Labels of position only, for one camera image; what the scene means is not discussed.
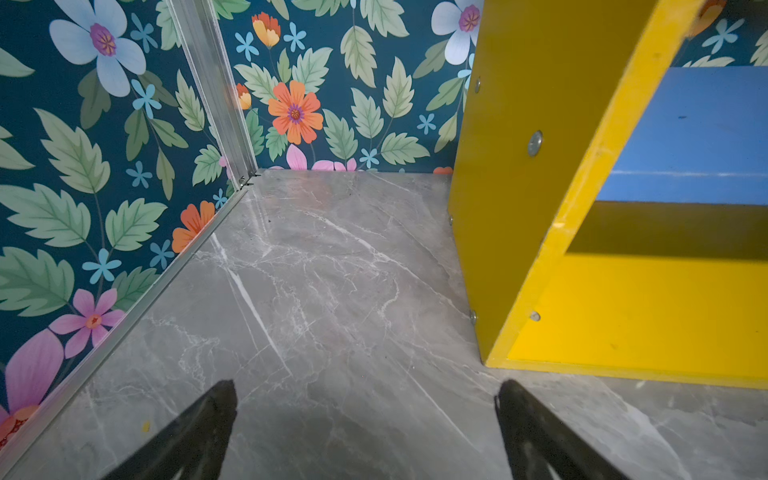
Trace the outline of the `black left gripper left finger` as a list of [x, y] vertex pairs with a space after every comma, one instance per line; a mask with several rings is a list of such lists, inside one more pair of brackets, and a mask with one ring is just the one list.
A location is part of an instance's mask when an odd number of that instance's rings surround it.
[[217, 382], [105, 477], [217, 479], [237, 416], [237, 405], [234, 382]]

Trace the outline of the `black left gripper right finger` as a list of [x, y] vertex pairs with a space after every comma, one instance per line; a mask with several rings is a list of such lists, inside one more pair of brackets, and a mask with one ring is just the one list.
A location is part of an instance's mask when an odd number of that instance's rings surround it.
[[514, 479], [624, 479], [626, 475], [515, 380], [494, 407]]

